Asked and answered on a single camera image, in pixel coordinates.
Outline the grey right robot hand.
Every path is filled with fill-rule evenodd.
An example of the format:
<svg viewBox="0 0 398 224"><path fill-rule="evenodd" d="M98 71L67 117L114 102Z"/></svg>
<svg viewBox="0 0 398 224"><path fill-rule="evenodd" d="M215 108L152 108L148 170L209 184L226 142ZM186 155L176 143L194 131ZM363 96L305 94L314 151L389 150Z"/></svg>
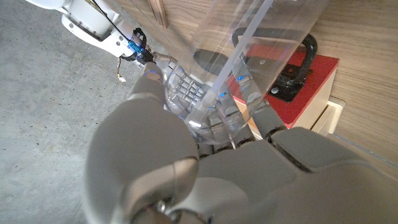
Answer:
<svg viewBox="0 0 398 224"><path fill-rule="evenodd" d="M163 72L163 81L171 100L195 106L205 92L202 84L188 75L177 60L169 55L154 52L154 62Z"/></svg>

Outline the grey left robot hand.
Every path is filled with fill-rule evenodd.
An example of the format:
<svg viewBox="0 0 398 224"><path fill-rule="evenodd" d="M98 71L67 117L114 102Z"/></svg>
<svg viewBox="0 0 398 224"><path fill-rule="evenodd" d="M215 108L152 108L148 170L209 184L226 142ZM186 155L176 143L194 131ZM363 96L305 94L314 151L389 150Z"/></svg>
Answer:
<svg viewBox="0 0 398 224"><path fill-rule="evenodd" d="M396 223L397 182L303 128L205 158L164 110L149 62L98 126L86 160L89 223Z"/></svg>

